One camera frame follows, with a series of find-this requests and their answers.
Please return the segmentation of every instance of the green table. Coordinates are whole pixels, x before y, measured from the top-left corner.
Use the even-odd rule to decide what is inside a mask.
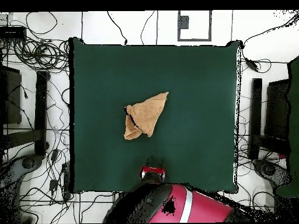
[[[148,158],[151,166],[163,159],[170,183],[235,191],[238,42],[176,47],[69,41],[74,191],[128,191]],[[163,92],[168,99],[153,136],[125,140],[124,107]]]

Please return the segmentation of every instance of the black cable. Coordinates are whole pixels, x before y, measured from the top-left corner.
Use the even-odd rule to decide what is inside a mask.
[[[140,39],[141,39],[141,42],[142,42],[143,45],[144,45],[144,43],[143,43],[143,40],[142,40],[142,33],[143,33],[143,31],[144,31],[145,26],[147,25],[148,20],[153,16],[154,13],[155,13],[155,10],[154,10],[153,13],[149,16],[149,18],[147,19],[147,21],[144,23],[142,32],[141,32],[141,34],[140,34]]]
[[[67,90],[69,90],[69,87],[68,87],[67,89],[63,90],[63,92],[62,92],[62,94],[61,94],[61,100],[64,102],[65,105],[67,105],[67,107],[68,107],[68,109],[69,109],[69,103],[67,103],[67,102],[64,100],[64,98],[63,98],[63,94],[64,94]]]
[[[266,31],[263,31],[259,34],[256,34],[254,36],[251,36],[249,37],[247,40],[244,41],[243,43],[243,47],[242,47],[242,56],[244,57],[244,60],[246,61],[248,67],[250,67],[251,69],[253,69],[254,71],[256,71],[257,73],[266,73],[270,70],[270,68],[272,67],[272,63],[269,59],[265,58],[265,59],[260,59],[260,60],[257,60],[257,61],[252,61],[250,59],[248,59],[247,57],[244,56],[244,48],[245,48],[245,44],[248,40],[254,38],[254,37],[257,37],[257,36],[260,36],[262,34],[265,34],[265,33],[268,33],[270,31],[274,31],[276,29],[280,29],[282,27],[289,27],[289,26],[292,26],[297,20],[299,19],[299,13],[296,13],[290,20],[288,20],[285,24],[283,25],[280,25],[280,26],[277,26],[277,27],[272,27],[270,29],[267,29]],[[264,72],[261,72],[258,70],[257,68],[257,65],[256,64],[259,64],[258,62],[261,61],[261,60],[268,60],[270,62],[270,68],[267,70],[267,71],[264,71]]]
[[[37,214],[35,214],[35,213],[33,213],[33,212],[30,212],[30,211],[24,211],[21,207],[20,207],[20,210],[23,212],[23,213],[28,213],[28,214],[31,214],[31,215],[34,215],[34,216],[36,216],[36,221],[35,221],[35,224],[37,224],[38,223],[38,221],[39,221],[39,216],[37,215]]]
[[[80,216],[80,212],[81,212],[81,194],[79,193],[79,223],[82,223],[81,216]]]
[[[28,25],[28,17],[30,14],[32,14],[34,12],[29,12],[27,15],[26,15],[26,24],[27,24],[27,28],[29,29],[29,31],[35,36],[35,34],[47,34],[49,32],[51,32],[56,26],[57,26],[57,19],[56,17],[51,13],[51,12],[48,12],[55,20],[55,25],[49,30],[49,31],[45,31],[44,33],[38,33],[38,32],[35,32],[33,31],[32,29],[29,28],[29,25]]]
[[[91,203],[91,205],[87,209],[85,209],[84,211],[82,211],[82,213],[81,213],[81,220],[80,220],[80,209],[79,209],[79,223],[81,224],[83,222],[83,213],[86,212],[87,210],[89,210],[93,206],[93,204],[95,203],[95,201],[96,201],[96,199],[98,197],[112,197],[112,196],[113,196],[113,194],[111,194],[111,195],[98,195],[98,196],[96,196],[95,199],[93,200],[93,202]]]
[[[120,29],[119,25],[117,25],[117,24],[115,23],[115,21],[112,19],[112,17],[111,17],[110,14],[109,14],[109,11],[107,11],[107,14],[108,14],[108,17],[110,18],[110,20],[114,23],[114,25],[117,26],[117,27],[119,28],[119,30],[120,30],[120,34],[121,34],[121,36],[123,36],[123,38],[124,38],[124,44],[126,45],[126,44],[128,43],[128,40],[124,37],[123,32],[122,32],[122,30]]]
[[[72,203],[72,211],[73,211],[74,221],[77,224],[76,217],[75,217],[75,203],[74,202]]]
[[[269,193],[269,192],[267,192],[267,191],[259,191],[259,192],[255,193],[255,194],[253,195],[253,197],[252,197],[252,205],[253,205],[253,208],[255,208],[255,206],[254,206],[254,203],[255,203],[255,197],[256,197],[257,195],[261,194],[261,193],[267,194],[267,195],[271,196],[271,197],[275,200],[274,195],[272,195],[271,193]]]

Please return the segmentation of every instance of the tan cloth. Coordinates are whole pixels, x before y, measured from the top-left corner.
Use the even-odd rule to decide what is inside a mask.
[[[126,131],[124,139],[138,138],[142,133],[151,137],[157,120],[163,111],[168,92],[151,97],[145,102],[128,105],[126,110]]]

